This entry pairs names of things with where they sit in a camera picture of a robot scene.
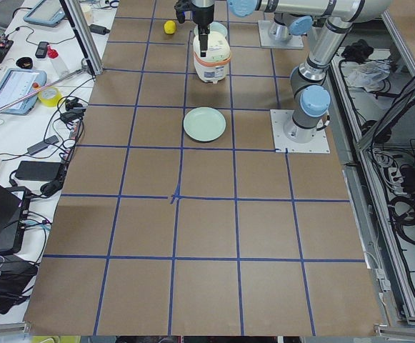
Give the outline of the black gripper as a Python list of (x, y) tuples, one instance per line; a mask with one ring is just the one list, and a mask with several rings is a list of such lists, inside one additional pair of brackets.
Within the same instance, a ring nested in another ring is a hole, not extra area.
[(193, 20), (198, 26), (199, 56), (206, 57), (209, 48), (209, 26), (214, 20), (214, 0), (192, 0)]

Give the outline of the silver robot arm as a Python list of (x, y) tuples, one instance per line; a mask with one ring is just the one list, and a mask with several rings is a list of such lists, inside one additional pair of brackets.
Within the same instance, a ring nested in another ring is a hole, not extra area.
[(325, 18), (318, 39), (306, 61), (300, 64), (292, 84), (322, 84), (326, 70), (340, 44), (355, 22), (366, 22), (380, 16), (390, 1), (229, 1), (230, 11), (245, 17), (255, 11)]
[(268, 36), (272, 41), (288, 41), (293, 36), (306, 34), (313, 22), (313, 18), (309, 15), (276, 12), (274, 21), (268, 29)]

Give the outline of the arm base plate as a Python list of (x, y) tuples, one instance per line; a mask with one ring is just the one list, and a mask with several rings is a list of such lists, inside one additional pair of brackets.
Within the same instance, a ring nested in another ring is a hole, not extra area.
[(274, 150), (278, 153), (329, 154), (324, 123), (320, 119), (312, 129), (302, 129), (293, 121), (293, 110), (270, 111)]
[(275, 21), (258, 21), (259, 38), (262, 48), (302, 50), (301, 36), (290, 34), (289, 29)]

